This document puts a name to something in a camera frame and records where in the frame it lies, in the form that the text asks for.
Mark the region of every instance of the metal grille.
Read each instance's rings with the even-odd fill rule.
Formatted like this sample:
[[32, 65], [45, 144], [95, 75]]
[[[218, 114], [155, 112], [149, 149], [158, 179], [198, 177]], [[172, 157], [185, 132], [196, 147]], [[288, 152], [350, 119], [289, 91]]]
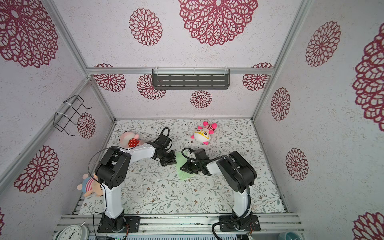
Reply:
[[154, 89], [228, 89], [230, 70], [227, 74], [157, 74], [152, 69]]
[[[124, 236], [113, 236], [117, 240], [123, 240]], [[219, 237], [223, 240], [237, 240], [236, 234], [219, 234]], [[98, 236], [99, 240], [104, 240], [104, 236]], [[88, 240], [96, 240], [95, 236], [89, 236]], [[203, 235], [145, 235], [145, 236], [129, 236], [125, 240], [216, 240], [213, 234]]]

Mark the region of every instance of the striped plush toy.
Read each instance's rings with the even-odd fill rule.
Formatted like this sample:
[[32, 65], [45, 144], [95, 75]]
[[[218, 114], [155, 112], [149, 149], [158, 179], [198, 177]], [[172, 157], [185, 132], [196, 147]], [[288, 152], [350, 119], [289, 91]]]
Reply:
[[211, 134], [214, 133], [214, 130], [217, 128], [217, 123], [208, 124], [208, 122], [203, 122], [204, 127], [198, 127], [195, 133], [191, 138], [195, 139], [199, 143], [208, 145], [209, 140], [211, 140]]

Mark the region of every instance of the black mounting plate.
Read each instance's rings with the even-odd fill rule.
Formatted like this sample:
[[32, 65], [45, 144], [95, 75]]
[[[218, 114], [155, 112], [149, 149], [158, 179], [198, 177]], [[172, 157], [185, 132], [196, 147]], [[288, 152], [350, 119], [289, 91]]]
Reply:
[[[231, 215], [225, 215], [225, 216], [219, 216], [218, 219], [219, 219], [220, 222], [224, 222], [224, 221], [232, 220], [233, 218], [232, 218]], [[253, 229], [253, 226], [252, 226], [252, 230], [254, 232], [258, 232], [258, 231], [261, 230], [259, 219], [258, 219], [258, 217], [256, 215], [252, 215], [250, 222], [253, 223], [253, 225], [255, 226], [255, 229]], [[247, 228], [244, 229], [244, 231], [245, 232], [250, 232], [251, 231], [251, 225], [252, 224], [248, 224]], [[235, 232], [235, 231], [238, 231], [238, 230], [235, 229], [234, 223], [232, 222], [232, 223], [227, 223], [227, 224], [220, 224], [220, 231], [222, 231], [222, 232]]]
[[[129, 224], [128, 232], [138, 232], [140, 226], [140, 217], [124, 217], [126, 223]], [[107, 225], [99, 225], [97, 229], [98, 233], [113, 233], [111, 229], [108, 228]]]

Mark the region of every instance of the red flower pattern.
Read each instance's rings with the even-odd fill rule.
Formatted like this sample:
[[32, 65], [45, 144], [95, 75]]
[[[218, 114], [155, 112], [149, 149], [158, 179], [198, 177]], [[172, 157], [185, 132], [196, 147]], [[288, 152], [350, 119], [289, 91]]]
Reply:
[[203, 90], [198, 90], [192, 93], [190, 101], [194, 107], [205, 108], [212, 102], [212, 95]]
[[271, 100], [271, 113], [276, 121], [283, 120], [291, 107], [290, 95], [285, 88], [279, 88], [273, 94]]
[[4, 226], [4, 214], [1, 212], [1, 207], [0, 207], [0, 236], [1, 236], [1, 230], [3, 230]]
[[140, 76], [137, 80], [137, 89], [145, 98], [152, 100], [162, 98], [167, 92], [166, 90], [156, 90], [153, 88], [151, 74]]
[[55, 179], [58, 168], [59, 159], [54, 149], [43, 146], [13, 185], [21, 192], [37, 193]]
[[144, 8], [137, 9], [132, 13], [129, 28], [133, 37], [146, 46], [157, 44], [163, 33], [158, 17]]
[[[270, 63], [259, 63], [253, 66], [253, 68], [272, 68]], [[268, 80], [268, 74], [246, 74], [243, 76], [243, 85], [246, 89], [251, 91], [257, 91], [263, 89], [266, 81]]]
[[364, 118], [379, 124], [384, 131], [384, 23], [379, 34], [364, 48], [364, 56], [355, 67], [357, 80], [355, 103], [364, 109]]
[[200, 43], [223, 45], [252, 21], [257, 0], [179, 0], [184, 28]]
[[[114, 68], [109, 64], [97, 64], [96, 68]], [[125, 88], [125, 78], [123, 74], [95, 74], [93, 75], [98, 85], [110, 92], [120, 92]]]
[[366, 212], [364, 215], [359, 215], [358, 219], [353, 223], [354, 240], [384, 239], [384, 216], [381, 213], [371, 214]]
[[317, 67], [327, 62], [337, 49], [340, 35], [340, 26], [337, 22], [330, 21], [319, 27], [308, 43], [305, 54], [308, 64]]
[[58, 35], [38, 0], [2, 0], [0, 4], [0, 52], [5, 60], [23, 67], [49, 65], [55, 58]]
[[83, 113], [77, 120], [77, 130], [83, 138], [90, 138], [95, 133], [95, 119], [89, 113]]
[[308, 174], [308, 161], [304, 153], [297, 148], [292, 148], [285, 160], [289, 174], [296, 180], [303, 180]]

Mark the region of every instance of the clock face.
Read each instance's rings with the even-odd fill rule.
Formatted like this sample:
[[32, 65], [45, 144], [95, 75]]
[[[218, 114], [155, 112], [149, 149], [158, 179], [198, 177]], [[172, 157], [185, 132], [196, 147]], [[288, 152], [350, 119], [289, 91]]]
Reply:
[[80, 240], [81, 228], [77, 225], [69, 226], [60, 234], [58, 240]]

